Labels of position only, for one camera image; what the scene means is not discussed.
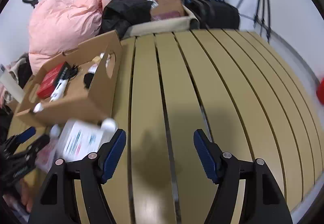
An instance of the clothing pile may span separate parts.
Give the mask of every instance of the clothing pile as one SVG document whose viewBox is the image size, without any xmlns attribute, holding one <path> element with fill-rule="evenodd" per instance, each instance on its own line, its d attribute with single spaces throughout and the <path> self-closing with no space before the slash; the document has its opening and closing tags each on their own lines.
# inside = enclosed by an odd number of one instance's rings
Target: clothing pile
<svg viewBox="0 0 324 224">
<path fill-rule="evenodd" d="M 6 69 L 21 88 L 26 85 L 32 75 L 27 53 L 23 54 L 17 61 L 7 65 Z M 8 105 L 12 100 L 12 95 L 3 84 L 0 83 L 0 109 L 2 109 L 4 105 Z"/>
<path fill-rule="evenodd" d="M 76 48 L 99 31 L 102 34 L 116 29 L 122 38 L 129 26 L 150 21 L 151 3 L 146 0 L 40 1 L 29 22 L 33 74 L 55 55 Z"/>
</svg>

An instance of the pink puffer jacket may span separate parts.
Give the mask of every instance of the pink puffer jacket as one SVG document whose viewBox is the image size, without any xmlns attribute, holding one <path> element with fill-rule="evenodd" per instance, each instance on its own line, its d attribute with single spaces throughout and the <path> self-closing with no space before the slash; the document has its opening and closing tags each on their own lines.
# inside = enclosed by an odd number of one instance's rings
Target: pink puffer jacket
<svg viewBox="0 0 324 224">
<path fill-rule="evenodd" d="M 55 55 L 96 36 L 111 0 L 42 0 L 29 22 L 29 60 L 35 75 Z"/>
</svg>

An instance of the red box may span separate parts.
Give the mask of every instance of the red box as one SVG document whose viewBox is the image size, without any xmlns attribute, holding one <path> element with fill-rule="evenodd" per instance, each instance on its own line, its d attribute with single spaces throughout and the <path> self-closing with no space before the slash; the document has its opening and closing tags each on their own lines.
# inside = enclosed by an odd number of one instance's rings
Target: red box
<svg viewBox="0 0 324 224">
<path fill-rule="evenodd" d="M 50 70 L 44 77 L 40 87 L 37 91 L 37 96 L 41 99 L 45 99 L 51 96 L 55 90 L 57 83 L 64 77 L 66 72 L 70 69 L 68 63 L 60 63 L 55 68 Z"/>
</svg>

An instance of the black cloth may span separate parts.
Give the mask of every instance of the black cloth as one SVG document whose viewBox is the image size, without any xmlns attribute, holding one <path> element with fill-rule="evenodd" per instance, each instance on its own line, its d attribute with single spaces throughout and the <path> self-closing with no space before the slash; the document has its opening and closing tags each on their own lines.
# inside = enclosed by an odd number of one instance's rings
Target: black cloth
<svg viewBox="0 0 324 224">
<path fill-rule="evenodd" d="M 147 0 L 111 0 L 103 10 L 99 35 L 117 30 L 120 39 L 127 29 L 151 21 L 151 4 Z"/>
<path fill-rule="evenodd" d="M 22 57 L 26 59 L 26 63 L 23 63 L 18 67 L 18 80 L 19 86 L 23 89 L 33 72 L 31 71 L 28 54 L 23 55 Z"/>
<path fill-rule="evenodd" d="M 6 107 L 0 109 L 0 144 L 3 144 L 7 139 L 10 123 L 13 116 L 13 112 L 10 112 L 8 114 L 8 112 L 5 111 L 4 108 Z"/>
</svg>

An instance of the label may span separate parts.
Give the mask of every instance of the label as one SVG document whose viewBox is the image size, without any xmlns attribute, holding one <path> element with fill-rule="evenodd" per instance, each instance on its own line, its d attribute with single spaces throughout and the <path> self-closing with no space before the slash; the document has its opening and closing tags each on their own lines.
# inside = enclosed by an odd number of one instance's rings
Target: label
<svg viewBox="0 0 324 224">
<path fill-rule="evenodd" d="M 65 161 L 82 160 L 89 153 L 97 152 L 102 136 L 102 130 L 75 122 L 64 147 Z"/>
<path fill-rule="evenodd" d="M 159 5 L 155 0 L 147 0 L 147 1 L 153 2 L 153 4 L 151 5 L 151 9 L 156 8 Z"/>
</svg>

